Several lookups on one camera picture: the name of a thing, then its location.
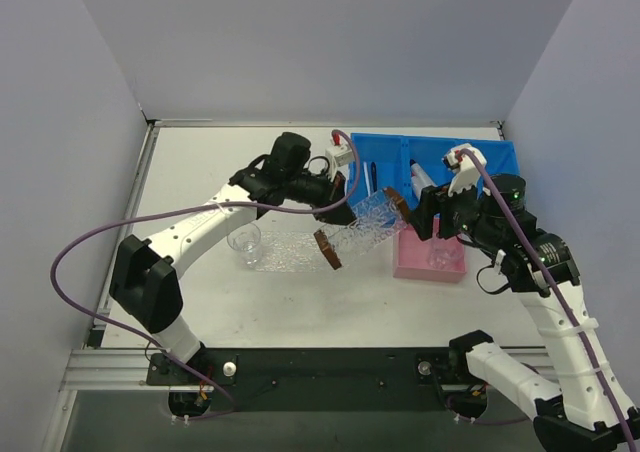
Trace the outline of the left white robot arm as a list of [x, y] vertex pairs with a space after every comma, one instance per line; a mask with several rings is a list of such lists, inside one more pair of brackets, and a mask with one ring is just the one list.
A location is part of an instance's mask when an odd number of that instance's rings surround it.
[[269, 211], [298, 203], [295, 214], [312, 215], [323, 224], [348, 225], [355, 215], [347, 200], [342, 167], [358, 160], [354, 145], [339, 130], [324, 154], [325, 167], [314, 173], [310, 141], [283, 132], [270, 152], [235, 172], [205, 204], [181, 213], [180, 221], [141, 239], [134, 234], [118, 246], [109, 294], [172, 355], [170, 372], [183, 383], [204, 374], [203, 344], [182, 316], [180, 280], [190, 266], [232, 232]]

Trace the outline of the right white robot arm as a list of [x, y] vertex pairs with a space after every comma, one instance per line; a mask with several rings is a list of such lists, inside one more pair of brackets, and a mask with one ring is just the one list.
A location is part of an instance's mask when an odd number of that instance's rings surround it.
[[533, 320], [557, 379], [544, 379], [482, 331], [450, 345], [464, 373], [496, 388], [531, 420], [545, 450], [635, 450], [639, 409], [606, 358], [568, 245], [539, 227], [525, 192], [525, 180], [512, 174], [492, 176], [483, 189], [457, 180], [428, 186], [410, 223], [423, 240], [464, 235], [489, 258]]

